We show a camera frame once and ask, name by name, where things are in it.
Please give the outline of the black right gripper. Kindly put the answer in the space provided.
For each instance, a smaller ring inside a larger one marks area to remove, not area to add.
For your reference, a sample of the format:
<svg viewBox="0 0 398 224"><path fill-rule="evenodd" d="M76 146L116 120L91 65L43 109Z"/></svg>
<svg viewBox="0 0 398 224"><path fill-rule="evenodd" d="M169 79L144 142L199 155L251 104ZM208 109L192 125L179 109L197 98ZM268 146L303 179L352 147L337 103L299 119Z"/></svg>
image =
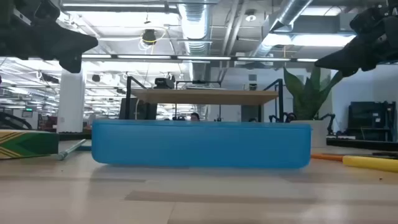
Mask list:
<svg viewBox="0 0 398 224"><path fill-rule="evenodd" d="M377 64L398 61L398 0L365 9L354 16L350 27L357 34L371 30L374 39L366 43L355 37L341 50L318 59L316 67L337 70L349 77L359 69L366 72Z"/></svg>

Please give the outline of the grey teal pen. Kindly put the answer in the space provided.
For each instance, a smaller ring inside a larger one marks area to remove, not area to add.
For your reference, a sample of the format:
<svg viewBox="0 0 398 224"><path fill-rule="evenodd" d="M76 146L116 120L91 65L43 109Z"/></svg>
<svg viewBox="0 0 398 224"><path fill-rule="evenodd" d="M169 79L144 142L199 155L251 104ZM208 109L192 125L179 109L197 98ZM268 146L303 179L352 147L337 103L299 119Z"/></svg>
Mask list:
<svg viewBox="0 0 398 224"><path fill-rule="evenodd" d="M66 149L66 150L64 150L64 151L62 151L62 152L59 152L59 153L57 154L57 159L58 159L59 161L65 160L66 157L67 157L70 153L74 152L76 149L78 149L80 146L82 146L85 142L86 142L86 139L82 139L81 141L77 142L76 144L74 144L73 146L69 147L68 149Z"/></svg>

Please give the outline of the black bar with light strips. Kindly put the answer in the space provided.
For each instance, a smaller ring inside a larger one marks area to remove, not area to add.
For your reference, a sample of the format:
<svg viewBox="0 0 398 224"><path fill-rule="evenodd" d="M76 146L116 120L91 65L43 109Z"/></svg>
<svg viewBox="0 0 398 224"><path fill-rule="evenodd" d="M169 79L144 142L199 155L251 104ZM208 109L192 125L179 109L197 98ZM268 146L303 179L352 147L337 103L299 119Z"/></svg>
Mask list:
<svg viewBox="0 0 398 224"><path fill-rule="evenodd" d="M199 55L115 55L115 54L84 54L82 60L92 61L222 61L222 62L316 62L315 58L280 58L280 57L228 57Z"/></svg>

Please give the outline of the blue translucent plastic pencil case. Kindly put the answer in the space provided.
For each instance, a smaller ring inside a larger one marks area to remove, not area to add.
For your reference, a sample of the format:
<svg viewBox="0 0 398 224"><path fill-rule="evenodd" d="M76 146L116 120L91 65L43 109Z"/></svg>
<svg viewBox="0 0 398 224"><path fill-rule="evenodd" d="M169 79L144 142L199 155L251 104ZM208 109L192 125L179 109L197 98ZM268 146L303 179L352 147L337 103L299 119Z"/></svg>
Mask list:
<svg viewBox="0 0 398 224"><path fill-rule="evenodd" d="M126 166L301 169L310 162L308 124L96 120L96 162Z"/></svg>

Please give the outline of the yellow pen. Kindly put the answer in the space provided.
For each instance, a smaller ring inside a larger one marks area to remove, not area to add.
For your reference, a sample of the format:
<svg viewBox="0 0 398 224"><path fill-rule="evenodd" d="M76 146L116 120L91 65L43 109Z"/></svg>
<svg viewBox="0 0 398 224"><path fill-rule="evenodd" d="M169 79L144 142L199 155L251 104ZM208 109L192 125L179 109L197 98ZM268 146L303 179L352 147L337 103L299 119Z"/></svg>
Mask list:
<svg viewBox="0 0 398 224"><path fill-rule="evenodd" d="M343 156L343 164L350 167L398 173L398 160L375 157Z"/></svg>

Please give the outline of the black rectangular monitor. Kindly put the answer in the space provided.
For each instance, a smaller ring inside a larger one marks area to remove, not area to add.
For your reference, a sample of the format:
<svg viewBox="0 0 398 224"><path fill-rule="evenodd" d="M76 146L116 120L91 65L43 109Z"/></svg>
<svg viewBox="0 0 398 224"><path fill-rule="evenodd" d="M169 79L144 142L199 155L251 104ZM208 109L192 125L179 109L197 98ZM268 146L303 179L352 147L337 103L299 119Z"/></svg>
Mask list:
<svg viewBox="0 0 398 224"><path fill-rule="evenodd" d="M157 104L146 103L137 98L131 98L129 103L129 119L155 120L157 116Z"/></svg>

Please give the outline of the black equipment rack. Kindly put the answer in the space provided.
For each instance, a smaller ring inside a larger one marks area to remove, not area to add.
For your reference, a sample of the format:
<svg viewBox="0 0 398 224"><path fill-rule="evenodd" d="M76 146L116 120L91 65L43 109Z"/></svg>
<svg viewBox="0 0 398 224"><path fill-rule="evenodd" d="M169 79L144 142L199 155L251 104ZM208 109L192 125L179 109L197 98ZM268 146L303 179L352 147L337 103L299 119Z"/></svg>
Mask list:
<svg viewBox="0 0 398 224"><path fill-rule="evenodd" d="M394 142L397 118L395 101L354 101L349 105L346 133L357 140Z"/></svg>

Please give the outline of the green snake plant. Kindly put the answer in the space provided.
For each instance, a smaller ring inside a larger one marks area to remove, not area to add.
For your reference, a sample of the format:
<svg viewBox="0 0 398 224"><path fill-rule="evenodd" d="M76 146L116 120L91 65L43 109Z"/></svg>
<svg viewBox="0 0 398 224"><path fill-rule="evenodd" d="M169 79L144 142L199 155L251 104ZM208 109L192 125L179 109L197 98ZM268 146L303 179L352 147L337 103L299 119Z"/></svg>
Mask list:
<svg viewBox="0 0 398 224"><path fill-rule="evenodd" d="M298 120L312 120L328 98L331 89L344 78L338 71L331 79L321 81L321 68L314 67L305 83L284 67L284 81L293 96L293 113Z"/></svg>

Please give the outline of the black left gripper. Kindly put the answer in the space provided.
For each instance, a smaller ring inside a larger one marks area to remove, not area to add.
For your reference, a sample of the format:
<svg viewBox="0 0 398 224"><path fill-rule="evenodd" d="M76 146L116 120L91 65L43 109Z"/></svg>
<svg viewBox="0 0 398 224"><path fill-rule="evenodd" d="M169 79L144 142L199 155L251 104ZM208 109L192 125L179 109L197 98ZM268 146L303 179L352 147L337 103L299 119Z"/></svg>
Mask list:
<svg viewBox="0 0 398 224"><path fill-rule="evenodd" d="M39 19L58 19L51 0L0 0L0 56L57 60L70 73L81 71L82 55L96 47L96 37L67 29L45 29Z"/></svg>

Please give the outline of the black curved chair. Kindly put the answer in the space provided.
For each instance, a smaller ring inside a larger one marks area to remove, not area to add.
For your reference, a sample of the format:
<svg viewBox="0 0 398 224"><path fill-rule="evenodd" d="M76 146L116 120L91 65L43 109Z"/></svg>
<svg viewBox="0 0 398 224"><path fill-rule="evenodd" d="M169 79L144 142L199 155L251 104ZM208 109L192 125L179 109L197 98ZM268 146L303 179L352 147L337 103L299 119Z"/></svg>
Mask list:
<svg viewBox="0 0 398 224"><path fill-rule="evenodd" d="M32 126L22 118L0 111L0 129L31 130Z"/></svg>

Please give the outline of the white column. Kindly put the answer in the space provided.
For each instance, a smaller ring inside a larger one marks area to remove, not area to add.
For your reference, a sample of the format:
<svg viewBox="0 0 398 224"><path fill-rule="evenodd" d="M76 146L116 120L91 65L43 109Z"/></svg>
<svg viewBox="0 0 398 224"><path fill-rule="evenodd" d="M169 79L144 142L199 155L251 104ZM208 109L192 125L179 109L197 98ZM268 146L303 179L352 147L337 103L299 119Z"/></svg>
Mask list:
<svg viewBox="0 0 398 224"><path fill-rule="evenodd" d="M62 70L57 113L58 133L80 133L83 130L86 73Z"/></svg>

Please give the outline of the green yellow crayon box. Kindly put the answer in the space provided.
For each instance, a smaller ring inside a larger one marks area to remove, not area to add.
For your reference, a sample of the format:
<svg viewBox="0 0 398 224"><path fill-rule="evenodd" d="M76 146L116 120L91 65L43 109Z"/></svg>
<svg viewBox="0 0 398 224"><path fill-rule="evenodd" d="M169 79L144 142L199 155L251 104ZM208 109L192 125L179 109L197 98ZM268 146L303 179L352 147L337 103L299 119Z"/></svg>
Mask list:
<svg viewBox="0 0 398 224"><path fill-rule="evenodd" d="M0 160L58 154L58 145L57 133L0 129Z"/></svg>

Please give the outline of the orange pencil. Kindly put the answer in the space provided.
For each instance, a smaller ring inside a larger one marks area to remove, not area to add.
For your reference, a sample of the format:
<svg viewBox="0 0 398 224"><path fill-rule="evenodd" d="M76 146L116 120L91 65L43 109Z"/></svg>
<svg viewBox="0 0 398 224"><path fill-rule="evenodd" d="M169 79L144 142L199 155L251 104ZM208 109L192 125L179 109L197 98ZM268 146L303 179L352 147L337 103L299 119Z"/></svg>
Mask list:
<svg viewBox="0 0 398 224"><path fill-rule="evenodd" d="M334 154L312 154L311 158L312 159L328 160L328 161L338 161L338 162L343 161L343 156L334 155Z"/></svg>

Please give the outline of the white plant pot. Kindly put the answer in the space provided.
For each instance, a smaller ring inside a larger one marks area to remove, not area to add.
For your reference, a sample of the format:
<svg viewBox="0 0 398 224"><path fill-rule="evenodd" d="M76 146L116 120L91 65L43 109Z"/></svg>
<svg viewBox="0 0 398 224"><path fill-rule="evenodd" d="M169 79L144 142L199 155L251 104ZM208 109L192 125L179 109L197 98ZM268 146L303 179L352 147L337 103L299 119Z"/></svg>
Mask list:
<svg viewBox="0 0 398 224"><path fill-rule="evenodd" d="M299 120L293 123L309 124L312 129L312 148L325 148L328 135L328 123L325 120Z"/></svg>

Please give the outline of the wooden shelf with black legs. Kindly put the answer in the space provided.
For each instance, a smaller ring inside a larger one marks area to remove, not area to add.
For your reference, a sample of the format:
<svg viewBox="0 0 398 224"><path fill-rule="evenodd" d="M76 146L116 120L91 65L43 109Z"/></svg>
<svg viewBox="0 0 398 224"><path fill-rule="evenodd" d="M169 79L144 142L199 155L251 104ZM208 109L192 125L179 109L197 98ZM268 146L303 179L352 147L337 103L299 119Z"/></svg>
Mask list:
<svg viewBox="0 0 398 224"><path fill-rule="evenodd" d="M131 96L137 98L137 102L154 105L165 104L194 104L194 105L243 105L261 106L269 101L282 98L281 91L246 91L224 90L220 88L199 89L129 89L126 97L122 99L120 119L133 119L136 112L131 108Z"/></svg>

